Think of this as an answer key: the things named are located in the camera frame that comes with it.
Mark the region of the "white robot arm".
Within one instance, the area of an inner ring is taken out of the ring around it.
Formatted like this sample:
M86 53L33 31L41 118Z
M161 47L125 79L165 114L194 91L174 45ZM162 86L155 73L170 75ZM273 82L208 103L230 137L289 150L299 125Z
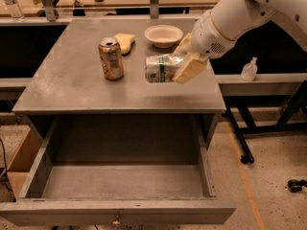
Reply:
M176 47L183 62L173 81L188 82L206 68L208 60L221 58L238 38L269 21L307 50L307 0L220 0Z

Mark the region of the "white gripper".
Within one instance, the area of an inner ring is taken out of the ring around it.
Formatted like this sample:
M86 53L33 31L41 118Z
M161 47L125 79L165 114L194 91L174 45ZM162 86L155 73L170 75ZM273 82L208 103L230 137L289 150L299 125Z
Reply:
M188 82L206 68L208 58L221 58L235 43L235 40L228 39L219 32L211 11L206 11L195 23L192 33L187 34L173 51L175 57L182 58L173 81Z

